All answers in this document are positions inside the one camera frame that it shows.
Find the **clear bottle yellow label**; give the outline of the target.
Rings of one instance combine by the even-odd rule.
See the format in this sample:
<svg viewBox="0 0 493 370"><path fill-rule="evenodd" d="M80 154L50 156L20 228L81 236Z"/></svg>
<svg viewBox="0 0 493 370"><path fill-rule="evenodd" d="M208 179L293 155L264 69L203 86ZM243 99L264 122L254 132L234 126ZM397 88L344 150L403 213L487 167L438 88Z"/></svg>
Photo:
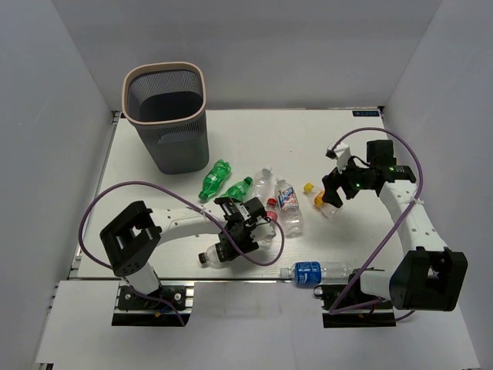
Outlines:
<svg viewBox="0 0 493 370"><path fill-rule="evenodd" d="M336 208L330 203L323 202L324 193L325 191L322 187L315 186L312 183L306 183L304 185L304 194L308 197L311 206L323 214L328 220L333 220L337 216L339 208Z"/></svg>

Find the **clear bottle black label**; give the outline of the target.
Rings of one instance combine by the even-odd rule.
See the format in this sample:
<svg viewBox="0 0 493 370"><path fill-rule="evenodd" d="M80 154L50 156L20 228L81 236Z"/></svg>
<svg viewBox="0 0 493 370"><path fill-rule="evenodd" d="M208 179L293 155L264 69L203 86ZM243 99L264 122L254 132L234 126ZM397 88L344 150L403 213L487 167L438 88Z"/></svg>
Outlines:
<svg viewBox="0 0 493 370"><path fill-rule="evenodd" d="M239 246L241 244L245 244L245 243L235 243L234 244L231 241L230 241L230 243L233 245L233 247L235 248L235 250L237 252L236 258L242 257L244 260L247 260L252 264L255 264L257 266L262 266L262 267L270 266L276 262L275 260L268 261L268 262L266 262L266 261L262 262L262 261L255 260L251 256L243 253L239 249ZM207 267L221 268L226 263L226 262L224 262L224 263L219 262L218 257L216 255L215 244L213 244L211 247L208 247L205 252L199 253L198 258L199 258L200 263L204 266L207 266Z"/></svg>

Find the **green bottle bin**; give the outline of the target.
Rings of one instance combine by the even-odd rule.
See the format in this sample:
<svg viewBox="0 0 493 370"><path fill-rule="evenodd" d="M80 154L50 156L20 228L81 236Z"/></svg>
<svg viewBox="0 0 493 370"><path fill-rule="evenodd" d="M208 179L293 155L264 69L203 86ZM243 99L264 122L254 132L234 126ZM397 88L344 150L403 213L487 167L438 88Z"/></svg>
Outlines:
<svg viewBox="0 0 493 370"><path fill-rule="evenodd" d="M205 203L215 196L230 176L231 171L232 168L229 162L217 160L203 179L202 189L198 195L199 200Z"/></svg>

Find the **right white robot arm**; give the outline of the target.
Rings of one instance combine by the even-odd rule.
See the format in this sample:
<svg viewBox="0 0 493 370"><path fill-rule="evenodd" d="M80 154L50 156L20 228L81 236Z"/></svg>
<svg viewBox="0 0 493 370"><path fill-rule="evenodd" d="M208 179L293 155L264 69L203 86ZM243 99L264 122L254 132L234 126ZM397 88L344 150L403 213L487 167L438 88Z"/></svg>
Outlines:
<svg viewBox="0 0 493 370"><path fill-rule="evenodd" d="M368 263L354 271L345 289L330 306L344 312L345 298L356 308L389 301L399 310L453 311L458 303L468 261L439 236L420 200L421 187L409 166L394 157L390 140L367 142L367 160L358 166L345 143L327 150L335 168L323 178L323 202L339 209L362 190L373 190L394 223L403 259L390 271Z"/></svg>

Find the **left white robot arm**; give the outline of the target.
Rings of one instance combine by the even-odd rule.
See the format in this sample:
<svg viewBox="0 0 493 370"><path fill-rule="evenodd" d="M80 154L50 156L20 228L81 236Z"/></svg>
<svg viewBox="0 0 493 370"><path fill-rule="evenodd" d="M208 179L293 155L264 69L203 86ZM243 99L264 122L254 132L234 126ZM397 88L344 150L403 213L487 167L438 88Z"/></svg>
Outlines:
<svg viewBox="0 0 493 370"><path fill-rule="evenodd" d="M242 203L220 197L198 211L192 207L151 210L141 200L131 203L99 236L115 276L136 290L148 308L163 298L158 275L149 263L156 247L169 241L201 234L216 234L219 241L198 255L206 267L218 268L242 253L259 248L276 236L264 206L257 198Z"/></svg>

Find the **grey bin with beige rim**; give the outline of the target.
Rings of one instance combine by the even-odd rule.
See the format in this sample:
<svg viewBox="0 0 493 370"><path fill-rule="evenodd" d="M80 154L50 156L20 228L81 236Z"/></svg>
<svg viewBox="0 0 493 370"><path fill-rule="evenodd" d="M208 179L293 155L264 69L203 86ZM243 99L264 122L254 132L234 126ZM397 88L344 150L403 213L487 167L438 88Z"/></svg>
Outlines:
<svg viewBox="0 0 493 370"><path fill-rule="evenodd" d="M206 86L198 66L161 62L136 67L123 81L121 103L160 172L192 173L208 164Z"/></svg>

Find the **clear bottle red label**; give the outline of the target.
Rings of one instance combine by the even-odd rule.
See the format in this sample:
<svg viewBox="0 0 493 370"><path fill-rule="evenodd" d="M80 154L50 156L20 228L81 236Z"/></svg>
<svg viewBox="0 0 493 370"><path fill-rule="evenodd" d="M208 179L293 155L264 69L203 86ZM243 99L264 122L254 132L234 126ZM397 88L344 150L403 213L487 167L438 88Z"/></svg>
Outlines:
<svg viewBox="0 0 493 370"><path fill-rule="evenodd" d="M278 218L278 211L277 211L277 201L274 198L271 197L267 200L265 210L267 217L270 219L270 221L276 223Z"/></svg>

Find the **clear bottle blue white label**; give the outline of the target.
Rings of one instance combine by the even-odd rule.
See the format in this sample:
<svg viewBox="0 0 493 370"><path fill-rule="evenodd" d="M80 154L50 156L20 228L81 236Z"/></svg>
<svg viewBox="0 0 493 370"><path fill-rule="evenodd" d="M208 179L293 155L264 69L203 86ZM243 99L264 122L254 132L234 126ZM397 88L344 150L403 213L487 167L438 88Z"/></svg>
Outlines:
<svg viewBox="0 0 493 370"><path fill-rule="evenodd" d="M279 207L280 222L287 237L302 234L304 219L299 200L291 184L284 178L278 177L274 187L274 194Z"/></svg>

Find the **green bottle with green cap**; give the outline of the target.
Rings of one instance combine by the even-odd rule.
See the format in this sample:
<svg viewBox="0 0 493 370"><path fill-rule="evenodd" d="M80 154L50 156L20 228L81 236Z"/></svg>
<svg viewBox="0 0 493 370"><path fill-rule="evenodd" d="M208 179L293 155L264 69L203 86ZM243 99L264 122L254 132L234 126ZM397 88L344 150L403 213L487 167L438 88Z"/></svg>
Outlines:
<svg viewBox="0 0 493 370"><path fill-rule="evenodd" d="M245 177L243 180L228 188L223 194L219 195L219 198L230 198L232 200L243 202L247 198L252 184L253 178Z"/></svg>

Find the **clear bottle with white cap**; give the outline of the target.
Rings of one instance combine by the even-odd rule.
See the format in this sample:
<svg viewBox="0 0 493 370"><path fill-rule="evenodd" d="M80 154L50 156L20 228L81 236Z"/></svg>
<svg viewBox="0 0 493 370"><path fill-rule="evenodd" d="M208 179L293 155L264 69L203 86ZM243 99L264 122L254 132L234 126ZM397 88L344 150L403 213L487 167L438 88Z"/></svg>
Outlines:
<svg viewBox="0 0 493 370"><path fill-rule="evenodd" d="M273 169L271 166L264 166L260 172L253 177L252 186L246 196L246 200L258 198L265 204L270 197L271 185L273 180Z"/></svg>

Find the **blue table corner label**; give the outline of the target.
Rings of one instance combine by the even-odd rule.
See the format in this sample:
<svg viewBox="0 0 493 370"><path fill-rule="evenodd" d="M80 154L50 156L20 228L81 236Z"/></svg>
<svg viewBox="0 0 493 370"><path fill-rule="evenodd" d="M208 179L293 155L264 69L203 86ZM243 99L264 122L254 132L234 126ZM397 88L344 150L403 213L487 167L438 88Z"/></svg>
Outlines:
<svg viewBox="0 0 493 370"><path fill-rule="evenodd" d="M353 116L355 117L379 117L380 112L378 110L354 110Z"/></svg>

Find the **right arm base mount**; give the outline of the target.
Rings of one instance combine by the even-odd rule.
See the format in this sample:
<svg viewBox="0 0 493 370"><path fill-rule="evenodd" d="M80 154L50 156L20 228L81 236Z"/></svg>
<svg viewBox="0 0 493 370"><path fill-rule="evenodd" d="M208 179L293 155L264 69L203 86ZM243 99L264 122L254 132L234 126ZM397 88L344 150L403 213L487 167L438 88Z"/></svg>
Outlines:
<svg viewBox="0 0 493 370"><path fill-rule="evenodd" d="M375 296L362 293L356 283L336 307L339 313L329 310L339 298L350 278L323 281L313 289L313 295L321 301L322 321L325 329L342 328L391 328L395 327L394 309L388 301L378 301Z"/></svg>

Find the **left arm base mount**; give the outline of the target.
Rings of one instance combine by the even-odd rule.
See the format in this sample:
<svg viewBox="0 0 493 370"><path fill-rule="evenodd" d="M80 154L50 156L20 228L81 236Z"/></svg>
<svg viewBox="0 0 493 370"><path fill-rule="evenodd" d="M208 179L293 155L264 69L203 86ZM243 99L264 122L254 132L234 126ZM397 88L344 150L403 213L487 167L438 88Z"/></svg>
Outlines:
<svg viewBox="0 0 493 370"><path fill-rule="evenodd" d="M187 324L193 307L194 286L188 283L171 282L164 284L152 296L166 300L167 304L138 296L128 285L121 284L116 291L115 307L112 313L114 327L181 328Z"/></svg>

